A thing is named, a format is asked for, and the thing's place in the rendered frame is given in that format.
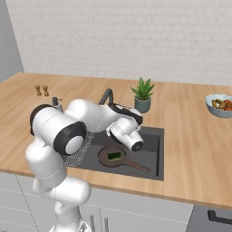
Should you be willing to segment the green plant in grey pot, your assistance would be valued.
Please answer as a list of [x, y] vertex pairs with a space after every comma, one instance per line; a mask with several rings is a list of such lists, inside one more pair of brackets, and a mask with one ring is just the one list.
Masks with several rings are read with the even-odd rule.
[[144, 81], [140, 77], [137, 88], [130, 88], [135, 93], [134, 106], [139, 112], [145, 113], [150, 110], [151, 95], [153, 94], [151, 90], [153, 87], [154, 85], [150, 83], [150, 80]]

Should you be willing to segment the white cupboard door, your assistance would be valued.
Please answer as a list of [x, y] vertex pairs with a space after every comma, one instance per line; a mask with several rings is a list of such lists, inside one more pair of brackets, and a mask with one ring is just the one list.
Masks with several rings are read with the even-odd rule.
[[100, 210], [98, 207], [90, 206], [90, 205], [83, 205], [83, 206], [80, 206], [80, 211], [82, 214], [82, 218], [90, 227], [91, 227], [90, 215], [93, 215], [95, 232], [102, 232]]
[[186, 232], [188, 225], [186, 222], [101, 208], [103, 232], [105, 218], [109, 219], [110, 232]]

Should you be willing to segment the brown pan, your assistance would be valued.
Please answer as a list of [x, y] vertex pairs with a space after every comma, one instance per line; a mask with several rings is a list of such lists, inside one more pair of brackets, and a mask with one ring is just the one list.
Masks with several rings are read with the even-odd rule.
[[[108, 154], [111, 152], [115, 152], [115, 151], [119, 151], [121, 153], [121, 159], [109, 161]], [[108, 167], [108, 168], [116, 168], [116, 167], [119, 167], [121, 165], [126, 165], [126, 166], [133, 167], [135, 169], [141, 170], [141, 171], [146, 172], [146, 173], [150, 172], [149, 168], [141, 166], [139, 163], [131, 160], [128, 157], [125, 149], [120, 148], [120, 147], [103, 147], [98, 152], [98, 160], [103, 166]]]

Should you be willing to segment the pale grey fruit bowl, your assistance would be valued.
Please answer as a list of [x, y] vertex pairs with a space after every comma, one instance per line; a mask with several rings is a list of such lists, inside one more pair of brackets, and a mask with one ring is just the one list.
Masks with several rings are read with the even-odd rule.
[[224, 101], [224, 100], [232, 101], [232, 96], [229, 96], [226, 94], [214, 93], [214, 94], [210, 94], [210, 95], [205, 97], [205, 103], [208, 107], [208, 111], [212, 115], [217, 116], [219, 118], [232, 118], [232, 111], [224, 111], [221, 109], [217, 109], [213, 106], [212, 101], [216, 100], [216, 99], [219, 99], [221, 101]]

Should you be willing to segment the white panel under sink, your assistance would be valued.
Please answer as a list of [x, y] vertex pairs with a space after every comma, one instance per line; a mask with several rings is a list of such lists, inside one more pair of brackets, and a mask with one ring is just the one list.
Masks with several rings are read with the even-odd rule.
[[118, 209], [143, 216], [188, 223], [193, 205], [160, 198], [138, 196], [118, 191], [92, 188], [89, 205]]

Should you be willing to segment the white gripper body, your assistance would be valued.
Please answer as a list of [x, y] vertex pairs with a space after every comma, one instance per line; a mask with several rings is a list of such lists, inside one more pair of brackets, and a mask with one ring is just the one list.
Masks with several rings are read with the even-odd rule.
[[122, 124], [121, 121], [113, 122], [107, 129], [106, 133], [115, 142], [121, 144]]

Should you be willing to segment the dark grey tap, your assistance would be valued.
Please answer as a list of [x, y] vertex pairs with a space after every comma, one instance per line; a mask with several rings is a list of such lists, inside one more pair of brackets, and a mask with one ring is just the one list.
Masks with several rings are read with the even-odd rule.
[[108, 88], [105, 93], [102, 95], [99, 104], [103, 105], [106, 101], [109, 101], [109, 104], [113, 104], [113, 91], [111, 88]]

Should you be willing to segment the white drawer stack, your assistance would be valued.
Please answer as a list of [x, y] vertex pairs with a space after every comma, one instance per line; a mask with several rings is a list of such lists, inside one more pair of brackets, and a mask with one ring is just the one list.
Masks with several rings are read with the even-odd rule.
[[54, 203], [33, 191], [34, 179], [0, 172], [0, 232], [49, 232]]

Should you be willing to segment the yellow-brown fruit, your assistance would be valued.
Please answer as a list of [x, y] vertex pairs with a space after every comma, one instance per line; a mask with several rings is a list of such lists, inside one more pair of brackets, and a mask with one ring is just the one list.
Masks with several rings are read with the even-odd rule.
[[212, 101], [212, 106], [216, 109], [224, 109], [226, 107], [226, 103], [220, 99], [216, 99]]

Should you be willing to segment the dark grey sink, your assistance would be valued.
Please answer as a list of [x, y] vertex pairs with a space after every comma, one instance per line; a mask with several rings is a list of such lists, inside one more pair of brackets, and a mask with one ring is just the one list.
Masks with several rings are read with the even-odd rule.
[[[144, 145], [137, 152], [132, 152], [123, 144], [115, 142], [108, 137], [106, 132], [93, 134], [91, 145], [84, 155], [80, 166], [72, 167], [79, 169], [89, 169], [125, 176], [132, 176], [144, 179], [164, 180], [164, 130], [162, 128], [142, 127], [139, 131], [144, 141]], [[98, 152], [103, 147], [117, 146], [125, 149], [128, 157], [139, 163], [141, 166], [150, 169], [149, 173], [135, 169], [130, 166], [121, 165], [116, 168], [104, 167], [98, 160]]]

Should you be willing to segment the green sponge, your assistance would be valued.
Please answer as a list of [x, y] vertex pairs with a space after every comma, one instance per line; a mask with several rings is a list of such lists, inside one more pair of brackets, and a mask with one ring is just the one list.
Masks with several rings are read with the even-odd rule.
[[121, 153], [119, 151], [111, 152], [108, 154], [109, 161], [120, 160], [120, 159], [121, 159]]

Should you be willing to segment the grey soap dispenser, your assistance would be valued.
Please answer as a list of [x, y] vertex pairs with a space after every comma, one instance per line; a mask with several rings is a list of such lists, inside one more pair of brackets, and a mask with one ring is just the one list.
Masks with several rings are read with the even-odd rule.
[[55, 107], [59, 111], [62, 111], [63, 107], [61, 104], [61, 99], [58, 99], [57, 97], [53, 97], [53, 107]]

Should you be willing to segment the grey dishwasher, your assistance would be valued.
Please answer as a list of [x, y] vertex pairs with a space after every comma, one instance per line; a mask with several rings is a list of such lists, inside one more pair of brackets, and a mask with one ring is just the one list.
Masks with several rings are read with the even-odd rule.
[[232, 232], [232, 225], [209, 221], [209, 209], [232, 213], [232, 210], [195, 205], [186, 232]]

